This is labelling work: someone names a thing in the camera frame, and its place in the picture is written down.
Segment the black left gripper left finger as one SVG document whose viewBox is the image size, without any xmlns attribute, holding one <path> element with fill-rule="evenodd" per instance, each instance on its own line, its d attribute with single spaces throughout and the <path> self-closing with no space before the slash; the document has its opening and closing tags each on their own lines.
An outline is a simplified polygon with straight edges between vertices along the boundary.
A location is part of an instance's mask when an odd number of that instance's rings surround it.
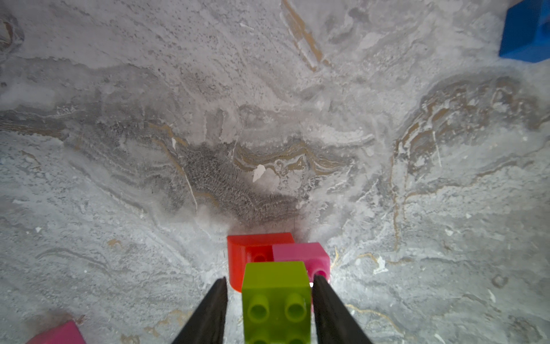
<svg viewBox="0 0 550 344">
<path fill-rule="evenodd" d="M 222 344 L 228 306 L 226 278 L 216 280 L 172 344 Z"/>
</svg>

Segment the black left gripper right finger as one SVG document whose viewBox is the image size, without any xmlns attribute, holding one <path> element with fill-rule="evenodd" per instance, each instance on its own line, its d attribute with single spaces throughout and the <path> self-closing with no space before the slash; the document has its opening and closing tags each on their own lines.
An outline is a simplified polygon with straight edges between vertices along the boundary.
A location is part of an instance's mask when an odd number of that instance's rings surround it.
<svg viewBox="0 0 550 344">
<path fill-rule="evenodd" d="M 312 304 L 318 343 L 372 344 L 322 275 L 314 277 Z"/>
</svg>

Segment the pink lego brick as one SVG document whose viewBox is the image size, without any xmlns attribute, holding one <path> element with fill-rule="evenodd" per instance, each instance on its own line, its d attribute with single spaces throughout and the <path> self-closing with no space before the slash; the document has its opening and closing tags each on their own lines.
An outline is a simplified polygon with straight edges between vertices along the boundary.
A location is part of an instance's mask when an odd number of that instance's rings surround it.
<svg viewBox="0 0 550 344">
<path fill-rule="evenodd" d="M 275 262 L 303 262 L 310 282 L 314 282 L 316 275 L 330 281 L 330 257 L 320 243 L 277 244 L 272 251 Z"/>
<path fill-rule="evenodd" d="M 27 344 L 86 344 L 86 342 L 77 324 L 71 320 L 34 336 L 27 341 Z"/>
</svg>

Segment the lime green lego brick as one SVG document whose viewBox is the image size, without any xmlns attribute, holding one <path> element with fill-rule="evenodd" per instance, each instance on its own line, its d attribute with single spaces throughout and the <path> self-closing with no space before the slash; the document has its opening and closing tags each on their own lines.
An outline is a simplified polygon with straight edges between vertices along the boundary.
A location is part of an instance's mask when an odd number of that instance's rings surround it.
<svg viewBox="0 0 550 344">
<path fill-rule="evenodd" d="M 310 343 L 312 290 L 305 264 L 252 262 L 242 285 L 245 343 Z"/>
</svg>

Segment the red lego brick base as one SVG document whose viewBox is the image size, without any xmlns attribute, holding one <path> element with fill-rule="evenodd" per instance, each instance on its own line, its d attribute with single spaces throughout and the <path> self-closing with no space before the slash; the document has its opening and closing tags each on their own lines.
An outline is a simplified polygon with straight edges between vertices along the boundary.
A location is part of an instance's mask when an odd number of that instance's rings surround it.
<svg viewBox="0 0 550 344">
<path fill-rule="evenodd" d="M 227 236 L 229 279 L 232 288 L 241 292 L 246 265 L 251 262 L 273 262 L 273 245 L 292 244 L 291 233 L 248 234 Z"/>
</svg>

